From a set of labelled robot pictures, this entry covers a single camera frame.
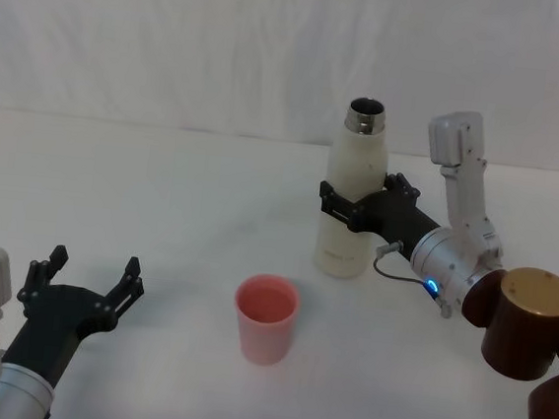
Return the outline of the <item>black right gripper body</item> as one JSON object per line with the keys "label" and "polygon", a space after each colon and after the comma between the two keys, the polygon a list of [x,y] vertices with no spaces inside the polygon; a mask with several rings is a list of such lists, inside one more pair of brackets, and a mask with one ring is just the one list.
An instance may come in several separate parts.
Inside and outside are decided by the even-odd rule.
{"label": "black right gripper body", "polygon": [[354,233],[376,234],[388,244],[400,242],[401,255],[411,257],[418,243],[431,231],[440,228],[417,208],[418,195],[405,195],[394,190],[369,194],[355,203],[348,228]]}

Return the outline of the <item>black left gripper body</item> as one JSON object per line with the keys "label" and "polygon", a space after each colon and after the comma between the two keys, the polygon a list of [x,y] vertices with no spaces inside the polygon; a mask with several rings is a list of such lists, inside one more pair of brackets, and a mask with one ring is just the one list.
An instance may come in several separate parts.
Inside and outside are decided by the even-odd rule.
{"label": "black left gripper body", "polygon": [[82,341],[118,325],[115,307],[91,290],[70,285],[25,287],[17,293],[26,322],[2,357],[59,384]]}

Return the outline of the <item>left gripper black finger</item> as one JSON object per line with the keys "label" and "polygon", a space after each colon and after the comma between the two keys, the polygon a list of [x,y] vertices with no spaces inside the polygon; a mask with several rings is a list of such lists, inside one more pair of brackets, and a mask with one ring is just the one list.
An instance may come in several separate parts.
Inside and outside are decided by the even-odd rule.
{"label": "left gripper black finger", "polygon": [[67,248],[58,244],[48,259],[43,261],[32,260],[29,265],[27,277],[23,288],[17,293],[20,303],[26,303],[41,289],[46,287],[68,261]]}
{"label": "left gripper black finger", "polygon": [[105,294],[104,311],[109,314],[113,325],[117,325],[121,316],[144,295],[140,275],[140,260],[131,256],[118,283]]}

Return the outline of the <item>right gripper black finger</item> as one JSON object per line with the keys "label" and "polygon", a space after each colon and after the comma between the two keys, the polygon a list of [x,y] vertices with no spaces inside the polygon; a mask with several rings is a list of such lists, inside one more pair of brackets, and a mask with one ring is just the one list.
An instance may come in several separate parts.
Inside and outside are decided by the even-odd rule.
{"label": "right gripper black finger", "polygon": [[385,176],[383,196],[387,205],[414,208],[421,192],[411,185],[404,174],[398,173]]}
{"label": "right gripper black finger", "polygon": [[331,218],[338,220],[350,230],[355,229],[357,215],[359,213],[355,202],[336,193],[332,185],[323,180],[319,184],[320,210]]}

